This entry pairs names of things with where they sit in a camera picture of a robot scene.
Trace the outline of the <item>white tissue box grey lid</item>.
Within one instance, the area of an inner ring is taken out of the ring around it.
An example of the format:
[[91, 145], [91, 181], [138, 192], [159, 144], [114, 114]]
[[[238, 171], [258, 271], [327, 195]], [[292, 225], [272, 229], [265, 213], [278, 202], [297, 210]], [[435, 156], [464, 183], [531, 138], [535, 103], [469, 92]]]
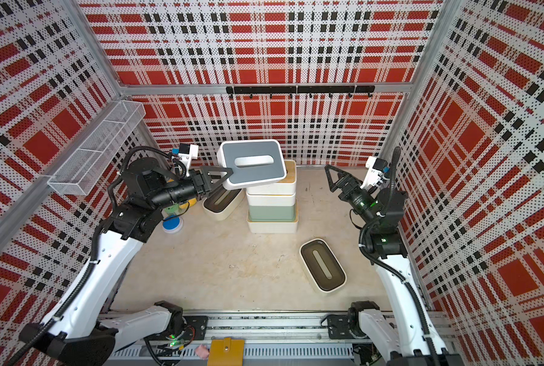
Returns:
[[287, 176], [277, 140], [223, 142], [217, 151], [217, 161], [221, 167], [231, 170], [222, 183], [229, 191], [277, 183]]

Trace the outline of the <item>mint green tissue box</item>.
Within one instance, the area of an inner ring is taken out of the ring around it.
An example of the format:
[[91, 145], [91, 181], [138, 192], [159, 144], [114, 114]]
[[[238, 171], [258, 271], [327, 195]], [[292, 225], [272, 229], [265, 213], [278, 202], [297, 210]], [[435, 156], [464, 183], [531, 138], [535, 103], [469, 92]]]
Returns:
[[296, 204], [292, 206], [249, 206], [248, 217], [253, 222], [292, 222], [296, 219]]

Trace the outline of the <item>large white box bamboo lid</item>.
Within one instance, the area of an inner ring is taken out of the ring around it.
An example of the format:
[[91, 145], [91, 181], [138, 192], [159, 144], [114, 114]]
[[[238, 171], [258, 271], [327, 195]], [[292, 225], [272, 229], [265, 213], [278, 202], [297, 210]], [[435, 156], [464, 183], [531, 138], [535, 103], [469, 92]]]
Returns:
[[252, 221], [247, 216], [247, 225], [254, 234], [294, 234], [298, 230], [299, 218], [292, 221]]

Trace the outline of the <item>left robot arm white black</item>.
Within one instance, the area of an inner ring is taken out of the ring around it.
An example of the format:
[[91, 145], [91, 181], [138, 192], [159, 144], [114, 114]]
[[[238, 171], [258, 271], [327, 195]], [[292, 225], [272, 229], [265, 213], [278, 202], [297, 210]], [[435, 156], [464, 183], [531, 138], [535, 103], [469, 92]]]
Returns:
[[[220, 176], [217, 182], [211, 170]], [[37, 349], [66, 365], [102, 365], [113, 352], [150, 335], [183, 335], [183, 309], [167, 301], [115, 325], [98, 317], [128, 265], [164, 221], [164, 209], [210, 194], [233, 174], [226, 166], [190, 169], [179, 156], [151, 146], [127, 152], [118, 178], [107, 189], [112, 211], [93, 232], [89, 259], [44, 319], [23, 327], [23, 346], [7, 364], [16, 365]]]

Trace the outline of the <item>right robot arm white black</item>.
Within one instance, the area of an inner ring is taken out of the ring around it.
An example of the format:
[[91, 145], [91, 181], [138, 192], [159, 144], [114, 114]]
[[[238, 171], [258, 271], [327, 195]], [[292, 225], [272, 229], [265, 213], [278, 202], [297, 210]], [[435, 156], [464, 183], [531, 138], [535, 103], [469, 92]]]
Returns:
[[387, 365], [461, 365], [461, 355], [447, 347], [431, 321], [398, 229], [408, 197], [396, 186], [401, 154], [397, 146], [389, 162], [369, 159], [364, 179], [325, 166], [330, 191], [363, 220], [357, 246], [375, 266], [396, 321], [392, 327], [375, 306], [356, 302], [349, 310], [349, 331], [371, 340]]

